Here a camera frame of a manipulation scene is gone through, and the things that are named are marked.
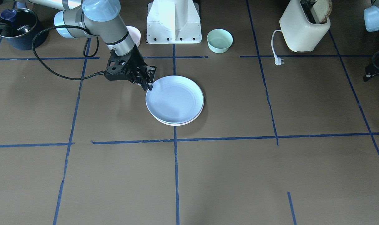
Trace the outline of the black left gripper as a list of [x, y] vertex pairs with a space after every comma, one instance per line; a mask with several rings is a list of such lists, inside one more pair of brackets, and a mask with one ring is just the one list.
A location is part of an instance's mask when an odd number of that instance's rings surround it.
[[365, 75], [363, 77], [363, 81], [367, 82], [376, 76], [379, 76], [379, 51], [373, 54], [371, 63], [365, 67]]

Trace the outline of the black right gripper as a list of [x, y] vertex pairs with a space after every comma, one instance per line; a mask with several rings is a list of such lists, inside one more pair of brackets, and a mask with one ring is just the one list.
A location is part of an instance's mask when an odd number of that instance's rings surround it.
[[138, 49], [132, 49], [123, 56], [118, 56], [112, 49], [103, 75], [109, 81], [129, 81], [139, 86], [146, 86], [145, 90], [151, 91], [156, 70], [157, 67], [145, 63]]

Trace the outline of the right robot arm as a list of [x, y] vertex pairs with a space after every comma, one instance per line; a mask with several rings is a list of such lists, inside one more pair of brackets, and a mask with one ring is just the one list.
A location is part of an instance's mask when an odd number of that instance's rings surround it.
[[87, 78], [103, 75], [109, 81], [129, 81], [145, 91], [152, 90], [156, 67], [144, 62], [120, 16], [118, 0], [31, 0], [31, 3], [59, 10], [54, 17], [54, 26], [40, 31], [31, 41], [37, 59], [37, 38], [53, 29], [66, 38], [101, 38], [111, 56], [104, 71]]

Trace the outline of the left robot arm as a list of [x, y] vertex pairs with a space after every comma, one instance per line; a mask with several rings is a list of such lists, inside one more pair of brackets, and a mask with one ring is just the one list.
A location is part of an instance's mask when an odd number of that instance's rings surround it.
[[[371, 6], [364, 10], [364, 22], [366, 31], [379, 31], [379, 0], [371, 0]], [[373, 54], [371, 63], [365, 67], [363, 81], [367, 82], [379, 76], [379, 51]]]

